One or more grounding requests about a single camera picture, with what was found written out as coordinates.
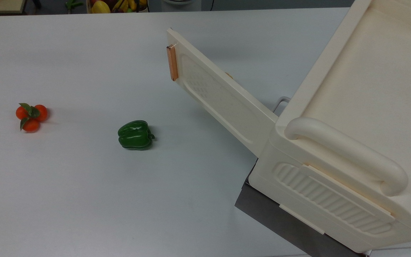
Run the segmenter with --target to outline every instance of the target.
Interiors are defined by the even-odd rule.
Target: container handle
[[[299,136],[310,138],[367,169],[383,181],[380,190],[387,196],[398,195],[408,185],[408,176],[399,164],[317,119],[295,118],[285,128],[284,135],[289,140]]]

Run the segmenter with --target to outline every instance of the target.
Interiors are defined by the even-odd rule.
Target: table surface
[[[0,17],[0,257],[303,254],[234,207],[255,156],[170,80],[166,30],[272,107],[346,12]],[[19,102],[50,109],[38,132]],[[136,119],[150,150],[118,143]]]
[[[26,0],[0,0],[0,13],[21,13]]]

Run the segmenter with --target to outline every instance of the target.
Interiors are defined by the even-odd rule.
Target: floor
[[[42,8],[36,10],[32,0],[27,0],[25,12],[28,15],[67,14],[66,0],[41,0]],[[148,0],[151,12],[160,12],[163,0]],[[212,10],[257,10],[350,7],[354,0],[200,0],[202,11]],[[85,5],[76,7],[73,14],[87,13]]]

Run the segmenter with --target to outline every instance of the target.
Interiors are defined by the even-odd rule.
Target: yellow fruit
[[[109,5],[103,1],[96,1],[96,3],[91,7],[91,13],[111,13]]]
[[[129,3],[128,3],[128,1],[127,1],[127,0],[120,0],[119,2],[117,2],[117,3],[115,4],[115,6],[114,6],[114,9],[113,9],[113,10],[117,9],[117,7],[119,7],[119,6],[120,6],[121,1],[123,1],[123,4],[121,5],[120,9],[121,9],[121,10],[123,10],[123,12],[127,12],[128,7],[129,7]]]
[[[137,5],[134,0],[129,0],[129,8],[131,8],[132,11],[136,11]]]

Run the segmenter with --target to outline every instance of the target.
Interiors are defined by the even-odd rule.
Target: green bell pepper
[[[129,150],[146,150],[152,146],[152,139],[155,139],[144,120],[135,120],[123,125],[118,130],[118,136],[121,146]]]

